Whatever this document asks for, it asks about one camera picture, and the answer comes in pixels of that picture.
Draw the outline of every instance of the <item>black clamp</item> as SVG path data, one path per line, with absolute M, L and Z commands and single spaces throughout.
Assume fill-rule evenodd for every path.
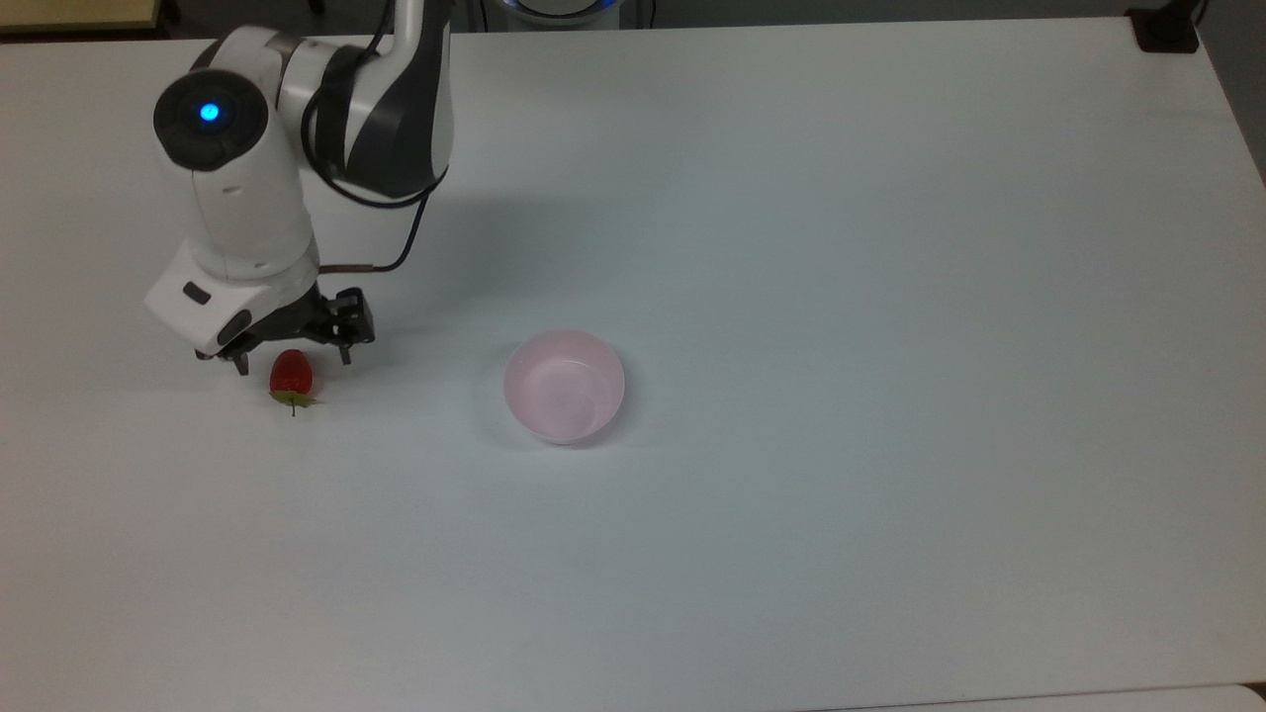
M 1138 48 L 1143 52 L 1194 54 L 1200 48 L 1200 38 L 1191 14 L 1199 4 L 1200 0 L 1171 0 L 1157 10 L 1125 10 L 1125 16 L 1134 25 Z

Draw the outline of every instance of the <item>red strawberry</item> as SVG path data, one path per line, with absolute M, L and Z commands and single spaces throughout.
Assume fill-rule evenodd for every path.
M 282 351 L 272 364 L 268 376 L 268 395 L 282 405 L 290 405 L 294 417 L 295 407 L 306 408 L 316 400 L 309 395 L 313 390 L 313 367 L 308 357 L 298 348 Z

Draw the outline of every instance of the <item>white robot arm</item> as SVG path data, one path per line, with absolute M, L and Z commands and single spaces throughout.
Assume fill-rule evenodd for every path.
M 239 28 L 163 91 L 154 136 L 184 245 L 146 305 L 199 357 L 244 374 L 263 341 L 330 343 L 344 362 L 373 341 L 360 289 L 327 299 L 316 286 L 299 166 L 361 203 L 417 204 L 420 218 L 452 149 L 451 19 L 452 0 L 396 0 L 381 56 L 381 29 L 360 48 Z

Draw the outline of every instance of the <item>white table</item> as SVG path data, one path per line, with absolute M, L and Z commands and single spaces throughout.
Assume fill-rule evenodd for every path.
M 760 712 L 1266 678 L 1266 191 L 1124 19 L 453 39 L 291 418 L 141 298 L 204 42 L 0 47 L 5 712 Z M 311 185 L 323 253 L 409 215 Z M 537 442 L 513 346 L 622 419 Z

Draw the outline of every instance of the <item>bowl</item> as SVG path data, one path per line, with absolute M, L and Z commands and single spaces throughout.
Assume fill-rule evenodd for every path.
M 537 334 L 505 367 L 505 404 L 537 437 L 580 442 L 603 429 L 624 400 L 624 366 L 603 340 L 575 329 Z

